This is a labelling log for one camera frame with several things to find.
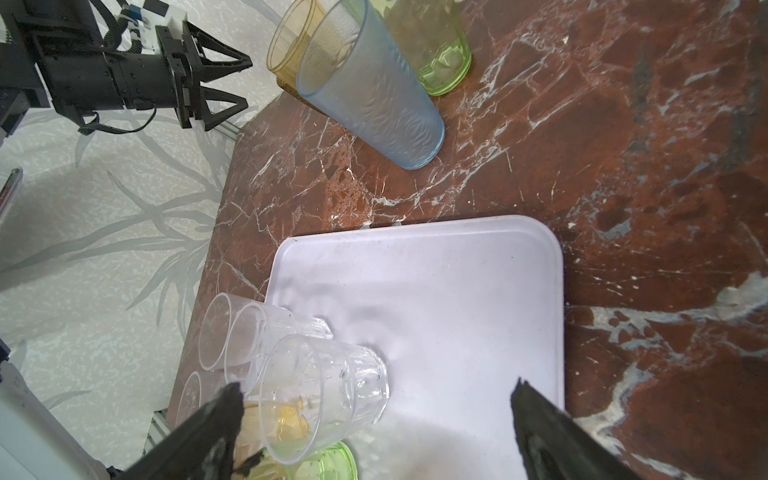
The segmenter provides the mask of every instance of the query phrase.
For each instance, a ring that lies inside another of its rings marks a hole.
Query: yellow plastic cup
[[[326,11],[317,0],[296,0],[283,15],[266,53],[266,67],[296,89],[296,73]]]

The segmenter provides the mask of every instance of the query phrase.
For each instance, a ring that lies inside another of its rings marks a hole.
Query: white robot part
[[[187,20],[187,13],[172,5],[158,0],[147,0],[141,9],[141,22],[139,33],[144,49],[150,49],[155,54],[160,54],[160,43],[157,40],[155,27],[168,27],[170,34],[177,40],[181,40],[183,22]]]
[[[0,478],[110,478],[104,465],[72,438],[6,361],[0,361]]]

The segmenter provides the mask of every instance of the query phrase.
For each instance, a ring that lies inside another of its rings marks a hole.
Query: clear glass
[[[368,0],[340,0],[315,31],[296,89],[406,170],[437,155],[445,126]]]
[[[226,384],[222,372],[192,372],[181,391],[174,425],[184,423],[184,420],[208,403]]]
[[[261,374],[259,427],[270,454],[292,465],[379,420],[384,362],[364,346],[291,335]]]
[[[200,326],[197,355],[200,366],[206,370],[224,368],[224,347],[235,316],[251,299],[229,293],[219,293],[211,300]]]
[[[451,91],[472,64],[454,0],[371,0],[397,48],[430,95]]]
[[[294,333],[333,338],[323,319],[295,314],[288,309],[261,302],[249,303],[237,314],[224,350],[224,375],[227,381],[240,382],[240,391],[248,400],[272,348],[283,337]]]

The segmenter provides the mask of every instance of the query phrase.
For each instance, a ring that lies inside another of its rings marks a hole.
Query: yellow liquid
[[[247,458],[255,455],[264,447],[259,430],[259,409],[256,403],[246,403],[243,419],[240,421],[240,433],[235,440],[234,466],[237,467]]]
[[[286,469],[269,454],[264,452],[264,458],[259,465],[250,470],[247,480],[286,480]]]
[[[303,439],[310,436],[310,424],[300,413],[304,402],[299,397],[296,405],[281,405],[277,407],[277,439],[281,442]]]

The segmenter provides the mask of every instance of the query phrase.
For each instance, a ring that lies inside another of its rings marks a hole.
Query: green glass
[[[261,463],[247,480],[357,480],[357,464],[346,445],[339,442],[295,465],[281,465],[265,449]]]
[[[448,93],[467,75],[472,52],[453,0],[371,0],[371,5],[428,94]]]

